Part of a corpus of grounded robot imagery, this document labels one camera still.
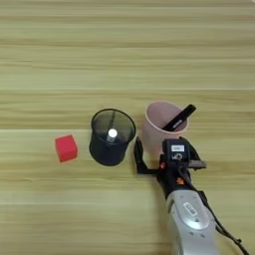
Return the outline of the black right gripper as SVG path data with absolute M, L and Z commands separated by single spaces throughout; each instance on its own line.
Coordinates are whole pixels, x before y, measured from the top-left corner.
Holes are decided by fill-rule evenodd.
M 207 163 L 200 160 L 198 152 L 188 139 L 181 136 L 179 138 L 185 147 L 185 157 L 190 161 L 161 161 L 159 169 L 148 168 L 143 161 L 143 146 L 139 137 L 135 139 L 133 154 L 136 165 L 136 172 L 144 175 L 156 175 L 156 179 L 162 187 L 165 197 L 176 190 L 193 190 L 196 188 L 191 182 L 190 169 L 202 169 L 207 167 Z

